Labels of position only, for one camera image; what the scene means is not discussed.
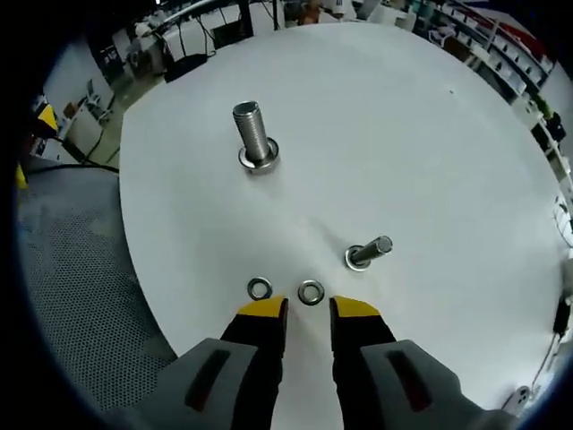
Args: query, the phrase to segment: large bolt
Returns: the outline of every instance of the large bolt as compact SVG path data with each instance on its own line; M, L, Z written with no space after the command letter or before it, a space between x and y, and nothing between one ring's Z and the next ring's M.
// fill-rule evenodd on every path
M345 263L353 271L365 271L375 258L392 251L392 240L388 236L376 237L369 244L350 246L345 252Z
M236 105L233 118L244 145L239 151L239 161L251 173L267 173L278 161L278 145L265 132L259 104L244 101Z

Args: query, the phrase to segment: white round table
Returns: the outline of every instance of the white round table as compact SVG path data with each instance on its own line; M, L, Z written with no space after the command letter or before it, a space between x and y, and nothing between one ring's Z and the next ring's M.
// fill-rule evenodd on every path
M278 168L250 176L232 117L261 106ZM226 47L125 114L125 233L141 288L177 355L218 338L262 276L290 298L273 428L342 428L327 297L377 307L498 408L552 337L565 252L558 183L504 100L457 59L398 28L345 23ZM350 245L388 235L364 273Z

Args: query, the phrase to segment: gray mesh floor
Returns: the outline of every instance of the gray mesh floor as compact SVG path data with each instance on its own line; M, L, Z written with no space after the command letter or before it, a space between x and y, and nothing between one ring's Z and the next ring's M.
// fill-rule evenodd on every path
M30 299L63 369L101 411L138 402L175 353L133 270L117 175L76 168L30 176L19 220Z

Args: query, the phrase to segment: chair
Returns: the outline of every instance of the chair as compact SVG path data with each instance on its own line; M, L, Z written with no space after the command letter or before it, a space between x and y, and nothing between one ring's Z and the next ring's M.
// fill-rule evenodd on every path
M101 101L101 97L95 93L95 91L93 89L93 80L92 79L90 79L88 81L87 89L88 89L88 94L86 97L86 106L90 110L90 113L92 115L94 115L96 120L98 120L98 122L101 125L106 124L110 119L110 116L112 114L112 110L111 109L104 109L99 105L99 102Z
M34 159L30 171L54 165ZM97 168L29 175L18 215L30 304L61 367L105 415L136 404L176 356L132 266L118 176Z

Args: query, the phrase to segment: yellow object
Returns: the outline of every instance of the yellow object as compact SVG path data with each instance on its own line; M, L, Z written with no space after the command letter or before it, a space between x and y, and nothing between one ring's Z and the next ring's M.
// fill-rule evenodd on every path
M24 172L21 171L20 164L16 167L16 186L20 190L25 190L28 188L28 181L26 181Z
M267 316L270 318L278 318L280 315L280 307L283 304L283 300L285 300L284 296L257 300L256 302L252 302L249 305L239 309L237 315Z
M366 302L341 296L334 296L333 298L337 303L338 316L341 318L352 316L380 316L380 312Z
M46 107L44 107L44 110L39 114L38 119L41 119L57 131L56 114L54 114L54 109L50 105L46 105Z

